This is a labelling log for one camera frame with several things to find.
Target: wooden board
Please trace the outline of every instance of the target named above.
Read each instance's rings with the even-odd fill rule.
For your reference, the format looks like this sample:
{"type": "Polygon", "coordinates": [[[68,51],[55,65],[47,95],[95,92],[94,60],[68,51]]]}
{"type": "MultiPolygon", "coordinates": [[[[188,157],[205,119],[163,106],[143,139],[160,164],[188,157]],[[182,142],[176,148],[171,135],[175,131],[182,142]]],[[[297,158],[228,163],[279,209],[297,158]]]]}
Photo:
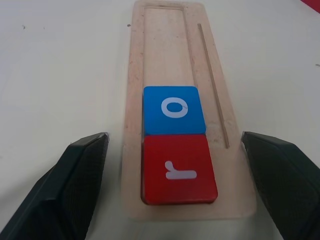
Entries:
{"type": "Polygon", "coordinates": [[[133,8],[122,155],[121,195],[142,220],[240,218],[256,210],[256,193],[203,5],[137,1],[133,8]],[[143,88],[196,86],[218,198],[212,204],[150,206],[141,200],[143,88]]]}

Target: wood grain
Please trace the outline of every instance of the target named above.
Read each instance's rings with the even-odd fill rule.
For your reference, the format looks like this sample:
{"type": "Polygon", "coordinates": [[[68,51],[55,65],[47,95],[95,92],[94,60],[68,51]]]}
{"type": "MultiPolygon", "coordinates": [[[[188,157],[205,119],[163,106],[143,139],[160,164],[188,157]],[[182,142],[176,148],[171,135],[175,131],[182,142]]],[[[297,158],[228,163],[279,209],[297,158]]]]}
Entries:
{"type": "Polygon", "coordinates": [[[252,215],[256,193],[240,140],[204,6],[137,1],[132,17],[121,177],[122,200],[128,214],[142,220],[252,215]],[[198,88],[219,194],[214,203],[150,206],[141,200],[145,86],[198,88]]]}

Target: wooden block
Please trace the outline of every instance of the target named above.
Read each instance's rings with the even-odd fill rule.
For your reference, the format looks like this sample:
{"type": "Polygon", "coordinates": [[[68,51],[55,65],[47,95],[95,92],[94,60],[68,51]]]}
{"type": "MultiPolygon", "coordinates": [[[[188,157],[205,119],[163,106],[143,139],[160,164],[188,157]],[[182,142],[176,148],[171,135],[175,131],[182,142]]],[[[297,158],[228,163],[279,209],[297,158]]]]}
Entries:
{"type": "Polygon", "coordinates": [[[204,134],[205,119],[194,86],[147,86],[143,91],[144,134],[204,134]]]}
{"type": "Polygon", "coordinates": [[[309,7],[316,10],[318,13],[320,13],[320,0],[301,0],[305,4],[307,4],[309,7]]]}
{"type": "Polygon", "coordinates": [[[140,220],[229,219],[256,211],[256,192],[203,5],[137,1],[133,8],[125,108],[121,195],[140,220]],[[143,89],[198,89],[218,198],[211,204],[147,205],[141,199],[143,89]]]}
{"type": "Polygon", "coordinates": [[[147,136],[143,166],[150,205],[212,203],[218,196],[205,135],[147,136]]]}

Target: groove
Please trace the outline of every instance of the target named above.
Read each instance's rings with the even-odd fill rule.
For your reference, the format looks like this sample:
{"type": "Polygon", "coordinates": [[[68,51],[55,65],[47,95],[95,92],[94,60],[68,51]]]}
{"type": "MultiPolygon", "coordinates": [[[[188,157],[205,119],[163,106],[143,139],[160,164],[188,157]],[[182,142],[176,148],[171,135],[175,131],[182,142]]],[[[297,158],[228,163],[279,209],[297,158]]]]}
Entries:
{"type": "Polygon", "coordinates": [[[183,14],[183,20],[184,20],[184,29],[185,29],[185,34],[186,34],[186,41],[188,43],[188,50],[189,50],[189,57],[190,57],[190,62],[191,62],[191,70],[192,70],[192,76],[193,76],[193,83],[196,88],[198,88],[198,83],[196,80],[196,71],[195,71],[195,63],[192,58],[192,52],[191,52],[191,43],[190,43],[190,37],[189,37],[189,29],[188,29],[188,24],[187,24],[187,18],[186,18],[186,11],[183,8],[182,9],[182,14],[183,14]]]}
{"type": "Polygon", "coordinates": [[[206,40],[205,40],[205,35],[204,35],[204,31],[202,29],[201,23],[198,23],[198,28],[199,28],[199,31],[200,31],[200,35],[201,35],[201,39],[202,39],[202,43],[203,43],[203,47],[204,47],[206,63],[208,65],[210,78],[211,78],[211,82],[212,82],[212,88],[213,88],[214,97],[215,97],[215,102],[216,102],[216,106],[217,106],[217,109],[218,109],[219,119],[220,119],[220,122],[221,122],[221,128],[222,128],[222,133],[223,133],[224,144],[225,144],[225,147],[228,149],[230,147],[228,133],[227,133],[226,125],[225,125],[224,116],[223,116],[223,113],[222,113],[222,108],[221,108],[221,104],[220,104],[220,100],[219,100],[219,96],[218,96],[218,90],[217,90],[217,86],[216,86],[216,82],[215,82],[215,78],[214,78],[214,73],[213,73],[212,68],[211,68],[209,53],[208,53],[207,44],[206,44],[206,40]]]}

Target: letter o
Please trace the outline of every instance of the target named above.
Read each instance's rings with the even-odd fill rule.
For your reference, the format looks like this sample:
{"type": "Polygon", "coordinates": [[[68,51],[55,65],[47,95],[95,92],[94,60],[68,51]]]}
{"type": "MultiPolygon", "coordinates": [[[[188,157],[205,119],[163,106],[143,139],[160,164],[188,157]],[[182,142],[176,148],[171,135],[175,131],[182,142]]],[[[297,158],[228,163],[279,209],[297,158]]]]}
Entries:
{"type": "Polygon", "coordinates": [[[166,115],[167,117],[173,118],[173,119],[179,119],[184,117],[188,113],[188,105],[183,99],[179,97],[168,97],[162,101],[161,110],[163,114],[166,115]],[[169,111],[167,106],[168,104],[172,104],[172,103],[180,104],[182,106],[181,111],[169,111]]]}

